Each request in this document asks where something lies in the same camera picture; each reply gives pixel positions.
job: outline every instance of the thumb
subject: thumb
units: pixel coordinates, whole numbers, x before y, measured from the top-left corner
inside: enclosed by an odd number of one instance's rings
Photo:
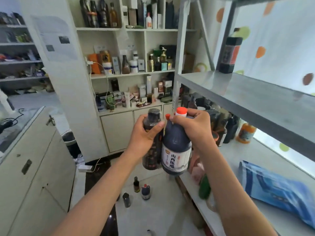
[[[155,136],[163,129],[164,125],[164,121],[161,121],[155,125],[150,131],[148,131],[148,138],[153,140]]]
[[[170,116],[169,118],[173,123],[177,123],[183,127],[186,127],[190,121],[192,119],[189,119],[189,118],[186,118],[186,117],[183,117],[183,116],[179,116],[179,115],[175,115],[175,116]]]

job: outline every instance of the orange jar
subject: orange jar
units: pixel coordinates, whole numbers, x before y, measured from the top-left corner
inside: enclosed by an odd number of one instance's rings
[[[239,131],[236,140],[240,143],[248,144],[252,140],[254,133],[256,132],[257,128],[249,123],[244,123],[241,130]]]

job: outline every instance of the cabinet door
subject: cabinet door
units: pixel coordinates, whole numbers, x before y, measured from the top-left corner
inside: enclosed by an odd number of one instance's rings
[[[56,132],[52,124],[46,125],[48,120],[44,109],[0,165],[0,235],[8,233]]]
[[[172,110],[173,110],[173,104],[172,103],[163,105],[163,119],[164,120],[165,120],[166,114],[172,114]]]
[[[156,107],[152,107],[152,108],[159,109],[160,111],[162,110],[162,109],[161,109],[161,106],[156,106]],[[134,114],[135,114],[135,121],[140,117],[140,115],[142,115],[142,114],[147,114],[148,111],[149,111],[149,109],[152,109],[152,108],[144,108],[144,109],[135,110],[135,111],[134,111]]]
[[[108,148],[110,152],[127,148],[134,117],[132,112],[124,112],[101,117]]]
[[[56,132],[37,172],[37,180],[67,212],[70,203],[76,164],[61,135]]]
[[[51,193],[32,183],[8,236],[47,236],[67,215]]]

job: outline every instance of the hand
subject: hand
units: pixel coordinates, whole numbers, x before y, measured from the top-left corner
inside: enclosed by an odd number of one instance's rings
[[[136,158],[143,157],[151,148],[154,137],[164,128],[165,122],[161,121],[150,131],[146,132],[143,128],[143,120],[147,114],[141,115],[136,121],[131,133],[127,151],[132,152]]]
[[[201,149],[202,146],[214,144],[212,136],[210,116],[206,111],[188,108],[187,115],[195,117],[194,119],[185,118],[183,116],[170,116],[173,123],[182,125],[193,146]]]

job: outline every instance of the blue package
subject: blue package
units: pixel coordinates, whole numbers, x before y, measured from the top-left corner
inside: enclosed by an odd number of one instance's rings
[[[239,163],[239,181],[250,197],[291,212],[315,228],[314,198],[305,184],[247,161]]]

